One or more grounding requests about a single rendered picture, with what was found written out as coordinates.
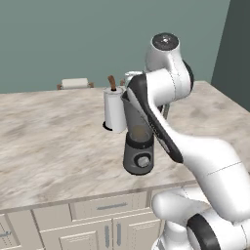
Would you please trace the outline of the grey blender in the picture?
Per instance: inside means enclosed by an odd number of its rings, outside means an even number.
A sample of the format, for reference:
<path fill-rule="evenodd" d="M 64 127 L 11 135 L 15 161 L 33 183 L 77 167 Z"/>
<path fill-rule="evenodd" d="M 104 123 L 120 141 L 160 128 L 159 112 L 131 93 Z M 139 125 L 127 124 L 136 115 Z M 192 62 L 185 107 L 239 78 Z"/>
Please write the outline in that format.
<path fill-rule="evenodd" d="M 154 166 L 154 136 L 140 114 L 129 102 L 127 92 L 124 92 L 121 100 L 127 123 L 123 167 L 132 175 L 146 175 Z"/>

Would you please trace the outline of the white paper towel roll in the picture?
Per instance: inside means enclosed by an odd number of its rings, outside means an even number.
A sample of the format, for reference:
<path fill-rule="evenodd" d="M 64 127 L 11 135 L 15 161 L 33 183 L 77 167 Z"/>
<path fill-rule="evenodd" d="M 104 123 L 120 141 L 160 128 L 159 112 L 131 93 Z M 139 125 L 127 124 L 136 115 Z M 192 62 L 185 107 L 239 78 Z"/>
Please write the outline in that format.
<path fill-rule="evenodd" d="M 121 133 L 126 129 L 124 105 L 121 99 L 124 89 L 120 86 L 112 91 L 110 87 L 104 89 L 104 125 L 114 133 Z"/>

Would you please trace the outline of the brown paper towel holder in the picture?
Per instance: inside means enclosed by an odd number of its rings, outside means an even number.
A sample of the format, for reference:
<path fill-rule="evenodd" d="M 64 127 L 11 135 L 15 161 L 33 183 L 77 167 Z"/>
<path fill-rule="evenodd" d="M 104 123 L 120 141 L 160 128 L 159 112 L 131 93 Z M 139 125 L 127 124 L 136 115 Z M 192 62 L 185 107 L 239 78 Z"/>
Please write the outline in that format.
<path fill-rule="evenodd" d="M 109 86 L 104 89 L 104 126 L 107 130 L 113 130 L 114 115 L 115 115 L 115 99 L 117 90 L 115 80 L 112 75 L 107 77 Z"/>

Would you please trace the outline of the beige drawer front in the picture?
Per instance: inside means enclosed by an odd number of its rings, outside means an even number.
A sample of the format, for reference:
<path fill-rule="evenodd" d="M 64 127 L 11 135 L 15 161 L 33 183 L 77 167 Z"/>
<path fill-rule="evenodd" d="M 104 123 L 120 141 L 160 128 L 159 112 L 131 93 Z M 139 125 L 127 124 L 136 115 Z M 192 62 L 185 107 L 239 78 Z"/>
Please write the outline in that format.
<path fill-rule="evenodd" d="M 16 232 L 6 214 L 0 214 L 0 233 L 11 231 L 11 235 L 0 237 L 0 250 L 7 248 L 18 247 L 20 242 L 17 238 Z"/>
<path fill-rule="evenodd" d="M 97 207 L 109 204 L 127 202 L 128 205 L 107 210 L 97 210 Z M 119 194 L 102 198 L 95 198 L 85 201 L 78 201 L 70 204 L 72 220 L 83 220 L 116 213 L 123 213 L 147 207 L 147 192 L 140 191 L 127 194 Z"/>

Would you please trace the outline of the beige cupboard door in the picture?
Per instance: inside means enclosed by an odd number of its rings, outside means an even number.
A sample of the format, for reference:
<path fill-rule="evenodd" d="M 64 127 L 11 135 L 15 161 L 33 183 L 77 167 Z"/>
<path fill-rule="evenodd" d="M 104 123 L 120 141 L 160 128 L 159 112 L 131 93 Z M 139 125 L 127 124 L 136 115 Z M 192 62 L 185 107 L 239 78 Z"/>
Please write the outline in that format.
<path fill-rule="evenodd" d="M 104 243 L 109 226 L 109 248 Z M 46 250 L 112 250 L 111 219 L 41 232 Z"/>
<path fill-rule="evenodd" d="M 121 224 L 121 245 L 116 243 L 116 225 Z M 152 212 L 113 219 L 113 250 L 151 250 L 158 238 L 161 221 Z"/>

